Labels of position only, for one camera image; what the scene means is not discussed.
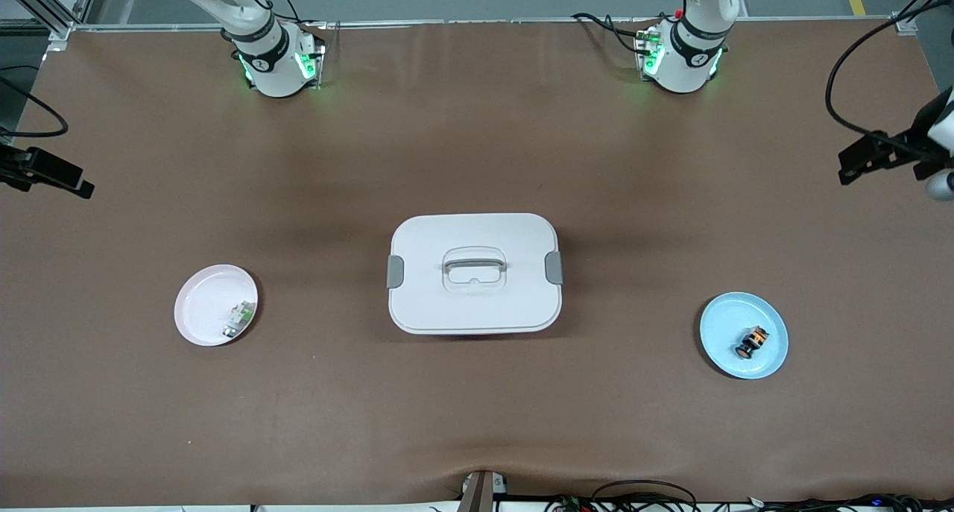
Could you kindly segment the orange black push-button switch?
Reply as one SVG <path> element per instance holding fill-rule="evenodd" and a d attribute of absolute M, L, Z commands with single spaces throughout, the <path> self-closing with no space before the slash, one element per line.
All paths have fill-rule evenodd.
<path fill-rule="evenodd" d="M 740 340 L 739 345 L 736 346 L 735 354 L 743 359 L 751 360 L 754 353 L 764 346 L 769 336 L 770 333 L 762 326 L 753 326 Z"/>

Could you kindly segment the white lidded storage box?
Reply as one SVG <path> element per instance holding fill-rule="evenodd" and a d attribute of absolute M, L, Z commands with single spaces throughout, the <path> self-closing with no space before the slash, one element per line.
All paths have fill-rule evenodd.
<path fill-rule="evenodd" d="M 534 213 L 422 215 L 391 237 L 388 311 L 412 335 L 539 332 L 563 308 L 555 227 Z"/>

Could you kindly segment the pale pink round plate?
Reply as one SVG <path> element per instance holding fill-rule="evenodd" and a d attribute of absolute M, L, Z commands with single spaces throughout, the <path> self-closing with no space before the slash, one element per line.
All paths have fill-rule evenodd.
<path fill-rule="evenodd" d="M 259 288 L 252 275 L 238 265 L 210 265 L 188 278 L 178 291 L 174 303 L 177 331 L 194 345 L 225 345 L 242 335 L 225 338 L 221 333 L 232 307 L 242 301 L 256 303 L 258 311 Z"/>

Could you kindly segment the light blue round plate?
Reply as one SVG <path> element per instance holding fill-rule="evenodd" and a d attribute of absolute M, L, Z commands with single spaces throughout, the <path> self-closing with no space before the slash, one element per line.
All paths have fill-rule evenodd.
<path fill-rule="evenodd" d="M 770 333 L 751 360 L 735 354 L 740 340 L 753 326 Z M 703 309 L 698 327 L 705 355 L 734 379 L 766 379 L 774 375 L 789 353 L 789 332 L 783 316 L 766 300 L 747 292 L 715 296 Z"/>

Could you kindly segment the brown table cover mat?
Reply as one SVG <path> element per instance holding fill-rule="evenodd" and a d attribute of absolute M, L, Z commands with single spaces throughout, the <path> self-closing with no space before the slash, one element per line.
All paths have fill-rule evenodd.
<path fill-rule="evenodd" d="M 80 33 L 45 58 L 41 148 L 91 200 L 0 189 L 0 508 L 443 501 L 660 479 L 705 501 L 954 497 L 954 204 L 909 168 L 839 185 L 824 110 L 873 21 L 737 25 L 694 95 L 580 24 L 330 34 L 323 87 L 246 88 L 206 33 Z M 548 329 L 422 338 L 388 312 L 416 215 L 555 226 Z M 182 338 L 238 265 L 249 329 Z M 764 379 L 699 339 L 728 292 L 783 316 Z"/>

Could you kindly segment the green white push-button switch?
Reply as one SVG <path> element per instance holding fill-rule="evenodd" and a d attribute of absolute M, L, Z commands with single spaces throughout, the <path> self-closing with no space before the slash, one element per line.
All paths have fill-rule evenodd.
<path fill-rule="evenodd" d="M 225 338 L 236 338 L 251 324 L 256 313 L 256 303 L 242 301 L 232 307 L 221 333 Z"/>

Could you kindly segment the aluminium table edge rail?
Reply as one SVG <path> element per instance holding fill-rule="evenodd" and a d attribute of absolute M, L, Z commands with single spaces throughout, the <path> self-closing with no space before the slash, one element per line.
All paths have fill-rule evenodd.
<path fill-rule="evenodd" d="M 887 15 L 868 16 L 740 16 L 735 24 L 759 21 L 873 21 L 890 19 Z M 569 24 L 575 22 L 572 17 L 514 17 L 514 19 L 491 20 L 464 20 L 464 19 L 415 19 L 395 21 L 308 21 L 303 25 L 318 30 L 330 29 L 388 29 L 405 28 L 418 25 L 470 25 L 470 24 Z M 217 23 L 171 23 L 171 24 L 75 24 L 72 32 L 99 32 L 99 33 L 185 33 L 185 32 L 218 32 L 221 26 Z"/>

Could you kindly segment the brown metal bracket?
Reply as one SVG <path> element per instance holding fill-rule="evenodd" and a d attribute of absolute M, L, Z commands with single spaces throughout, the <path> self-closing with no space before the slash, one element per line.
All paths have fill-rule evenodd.
<path fill-rule="evenodd" d="M 507 478 L 498 472 L 475 471 L 462 484 L 456 512 L 502 512 L 501 498 L 508 494 Z"/>

